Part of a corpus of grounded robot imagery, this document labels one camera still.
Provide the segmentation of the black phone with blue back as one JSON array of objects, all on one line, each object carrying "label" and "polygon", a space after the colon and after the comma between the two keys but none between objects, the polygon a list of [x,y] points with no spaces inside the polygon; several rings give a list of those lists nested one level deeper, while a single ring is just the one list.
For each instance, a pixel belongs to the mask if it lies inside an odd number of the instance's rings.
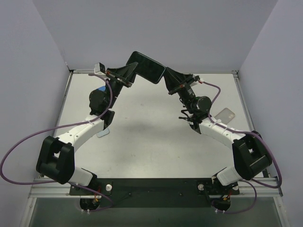
[{"label": "black phone with blue back", "polygon": [[106,90],[106,86],[99,87],[98,90],[104,92]]}]

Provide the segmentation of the clear phone case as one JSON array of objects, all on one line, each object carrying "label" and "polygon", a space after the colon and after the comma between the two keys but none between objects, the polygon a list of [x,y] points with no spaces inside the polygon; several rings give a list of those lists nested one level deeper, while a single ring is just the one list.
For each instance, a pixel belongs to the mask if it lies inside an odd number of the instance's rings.
[{"label": "clear phone case", "polygon": [[228,124],[231,120],[235,118],[235,113],[229,108],[222,109],[216,116],[216,120],[220,120],[223,124]]}]

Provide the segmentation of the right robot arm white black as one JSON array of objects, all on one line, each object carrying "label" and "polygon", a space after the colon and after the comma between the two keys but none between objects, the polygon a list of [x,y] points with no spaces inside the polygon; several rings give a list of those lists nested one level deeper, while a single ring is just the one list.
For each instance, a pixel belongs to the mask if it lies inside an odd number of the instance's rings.
[{"label": "right robot arm white black", "polygon": [[169,94],[179,95],[184,107],[181,119],[197,133],[215,139],[232,151],[233,165],[213,175],[213,184],[228,186],[242,179],[252,180],[272,164],[272,157],[257,132],[236,131],[210,116],[211,99],[196,96],[191,88],[192,83],[200,81],[199,76],[166,68],[164,79]]}]

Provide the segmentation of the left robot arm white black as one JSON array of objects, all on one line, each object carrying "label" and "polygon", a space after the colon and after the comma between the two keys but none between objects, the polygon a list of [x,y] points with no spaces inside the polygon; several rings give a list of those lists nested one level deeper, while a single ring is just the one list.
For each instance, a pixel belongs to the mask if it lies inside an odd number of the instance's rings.
[{"label": "left robot arm white black", "polygon": [[97,190],[96,175],[75,165],[75,152],[98,132],[106,129],[115,113],[111,110],[123,87],[130,87],[138,63],[107,69],[105,86],[93,90],[89,95],[90,113],[83,122],[66,133],[44,139],[38,157],[38,173],[60,184],[75,183],[85,194]]}]

